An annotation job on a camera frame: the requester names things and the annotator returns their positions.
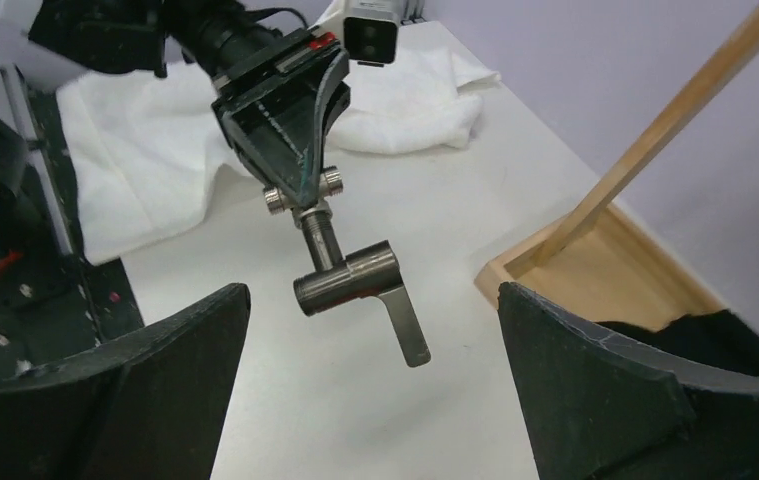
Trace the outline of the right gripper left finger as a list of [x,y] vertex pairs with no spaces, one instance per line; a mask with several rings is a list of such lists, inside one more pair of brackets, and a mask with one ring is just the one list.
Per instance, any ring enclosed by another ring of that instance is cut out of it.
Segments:
[[132,333],[0,379],[0,479],[207,479],[247,337],[231,283]]

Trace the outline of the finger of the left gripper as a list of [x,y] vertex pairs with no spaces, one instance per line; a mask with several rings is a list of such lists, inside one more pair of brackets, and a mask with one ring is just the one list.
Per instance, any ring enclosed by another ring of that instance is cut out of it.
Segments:
[[247,170],[267,186],[296,197],[309,144],[314,100],[214,102],[215,118]]
[[308,187],[314,187],[324,161],[324,145],[327,135],[327,111],[334,105],[335,91],[343,83],[349,71],[348,54],[338,50],[328,56],[329,62],[320,71],[321,76],[316,81],[316,96],[313,103],[311,124],[309,129],[309,144],[304,156],[302,167],[302,190],[306,198],[303,202],[317,202],[310,199]]

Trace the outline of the dark metal faucet body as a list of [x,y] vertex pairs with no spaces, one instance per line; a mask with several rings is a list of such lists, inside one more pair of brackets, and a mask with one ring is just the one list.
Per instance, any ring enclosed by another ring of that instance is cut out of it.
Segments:
[[293,281],[303,313],[313,316],[353,300],[375,297],[386,308],[406,364],[417,368],[430,362],[431,352],[390,243],[383,240],[345,256],[326,203],[293,209],[292,215],[315,268]]

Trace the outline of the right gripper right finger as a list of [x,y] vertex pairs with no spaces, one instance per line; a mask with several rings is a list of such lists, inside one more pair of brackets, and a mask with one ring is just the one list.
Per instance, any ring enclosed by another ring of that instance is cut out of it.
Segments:
[[594,323],[517,283],[498,316],[543,479],[759,479],[759,335],[736,314]]

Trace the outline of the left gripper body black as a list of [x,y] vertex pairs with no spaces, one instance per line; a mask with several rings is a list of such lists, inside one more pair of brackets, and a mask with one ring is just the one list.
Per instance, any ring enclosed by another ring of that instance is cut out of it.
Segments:
[[226,31],[210,45],[211,108],[223,126],[331,126],[350,107],[349,72],[343,41],[328,30]]

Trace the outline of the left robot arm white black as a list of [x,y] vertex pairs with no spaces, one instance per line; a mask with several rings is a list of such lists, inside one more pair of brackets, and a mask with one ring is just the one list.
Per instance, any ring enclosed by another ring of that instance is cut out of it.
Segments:
[[29,42],[103,74],[167,74],[165,43],[212,80],[227,144],[285,208],[310,209],[342,188],[326,136],[348,107],[348,53],[319,26],[268,28],[237,1],[44,1]]

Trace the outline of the small silver tee fitting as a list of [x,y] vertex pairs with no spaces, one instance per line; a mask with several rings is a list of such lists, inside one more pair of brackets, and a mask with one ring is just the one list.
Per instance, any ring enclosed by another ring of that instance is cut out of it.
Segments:
[[[343,177],[336,166],[324,168],[318,175],[317,184],[314,187],[309,186],[307,190],[310,194],[310,199],[314,199],[318,203],[323,203],[327,197],[339,195],[343,191]],[[300,200],[306,198],[302,189],[298,189],[296,197],[293,197],[280,187],[270,186],[263,190],[263,197],[271,215],[290,211],[295,227],[301,229],[300,218],[303,209],[300,207]]]

